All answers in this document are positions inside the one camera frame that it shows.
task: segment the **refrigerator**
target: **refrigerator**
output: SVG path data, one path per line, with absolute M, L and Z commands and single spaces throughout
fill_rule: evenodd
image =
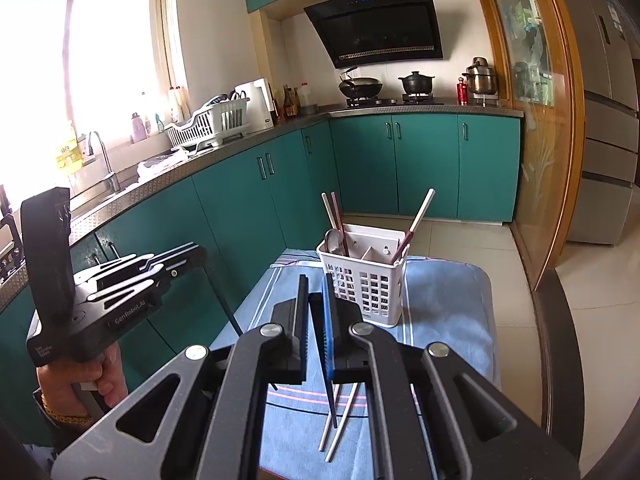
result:
M 568 240 L 615 245 L 631 201 L 638 163 L 638 92 L 616 7 L 608 0 L 565 0 L 580 52 L 585 145 Z

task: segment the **human hand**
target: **human hand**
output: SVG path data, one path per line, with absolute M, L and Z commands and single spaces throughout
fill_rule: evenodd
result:
M 104 402 L 112 408 L 129 393 L 122 371 L 120 347 L 117 343 L 102 352 L 104 361 L 76 363 L 71 359 L 60 359 L 40 368 L 36 368 L 42 396 L 49 409 L 57 415 L 85 416 L 86 408 L 76 397 L 71 385 L 95 381 L 98 393 Z

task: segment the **utensil basket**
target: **utensil basket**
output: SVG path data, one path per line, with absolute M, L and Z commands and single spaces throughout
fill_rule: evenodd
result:
M 388 328 L 395 326 L 402 313 L 409 245 L 395 265 L 388 261 L 405 232 L 352 224 L 345 224 L 344 231 L 349 258 L 326 252 L 324 240 L 316 249 L 324 272 L 334 277 L 335 295 L 357 303 L 365 321 Z M 363 256 L 375 261 L 363 260 Z
M 246 117 L 245 99 L 233 99 L 213 105 L 204 105 L 194 112 L 193 117 L 186 123 L 179 125 L 168 124 L 164 130 L 175 147 L 196 145 L 196 151 L 201 144 L 211 143 L 214 139 L 222 141 L 226 137 L 242 134 L 249 128 Z

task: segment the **silver bolt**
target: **silver bolt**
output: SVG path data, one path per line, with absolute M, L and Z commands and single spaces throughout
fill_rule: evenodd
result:
M 202 345 L 191 345 L 184 351 L 184 354 L 187 356 L 187 359 L 199 361 L 207 355 L 207 349 Z
M 265 337 L 276 337 L 282 333 L 282 327 L 276 323 L 267 323 L 261 327 L 260 333 Z
M 361 321 L 360 323 L 354 323 L 351 327 L 351 331 L 355 335 L 369 335 L 373 332 L 373 325 L 371 323 L 365 323 Z
M 431 343 L 429 345 L 429 354 L 434 357 L 446 357 L 449 355 L 449 347 L 444 343 Z

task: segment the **chopstick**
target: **chopstick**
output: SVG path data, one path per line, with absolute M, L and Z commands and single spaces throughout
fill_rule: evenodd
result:
M 404 237 L 400 245 L 398 245 L 396 252 L 391 257 L 391 265 L 393 265 L 396 262 L 396 260 L 400 256 L 402 256 L 402 251 L 404 251 L 404 248 L 407 247 L 407 245 L 412 240 L 412 238 L 414 238 L 415 230 L 418 228 L 418 225 L 420 225 L 420 222 L 422 221 L 422 217 L 426 213 L 427 208 L 429 207 L 429 204 L 431 203 L 431 200 L 433 200 L 433 197 L 435 196 L 435 194 L 436 192 L 433 189 L 433 187 L 427 192 L 427 196 L 424 197 L 424 201 L 420 206 L 420 210 L 418 211 L 418 214 L 415 216 L 414 223 L 411 224 L 411 227 L 409 227 L 409 232 L 406 234 L 406 236 Z
M 338 224 L 338 229 L 342 233 L 342 248 L 344 249 L 344 255 L 349 257 L 349 247 L 347 244 L 347 237 L 344 234 L 344 225 L 342 225 L 342 218 L 340 218 L 340 208 L 338 207 L 338 197 L 335 195 L 335 191 L 331 192 L 331 200 L 334 201 L 335 209 L 335 222 Z
M 334 440 L 329 447 L 329 451 L 326 454 L 325 462 L 331 462 L 331 458 L 334 456 L 335 448 L 338 446 L 338 441 L 340 440 L 340 436 L 344 431 L 344 425 L 347 423 L 347 419 L 349 418 L 349 413 L 351 411 L 351 406 L 353 405 L 353 400 L 356 397 L 356 393 L 358 391 L 358 386 L 360 383 L 355 383 L 351 387 L 351 393 L 349 394 L 349 399 L 347 400 L 347 405 L 344 407 L 344 413 L 342 414 L 342 418 L 340 419 L 340 424 L 338 424 L 338 431 L 335 433 Z
M 335 223 L 334 214 L 331 212 L 331 205 L 329 204 L 329 197 L 326 193 L 322 193 L 322 201 L 324 202 L 324 208 L 326 209 L 326 213 L 329 216 L 329 222 L 331 222 L 331 227 L 333 229 L 338 228 L 338 224 Z
M 334 404 L 338 402 L 340 397 L 340 384 L 334 384 Z M 331 412 L 327 413 L 326 422 L 324 424 L 324 430 L 322 430 L 322 437 L 320 438 L 320 447 L 318 451 L 324 450 L 324 444 L 326 444 L 326 438 L 329 436 L 329 429 L 331 428 Z

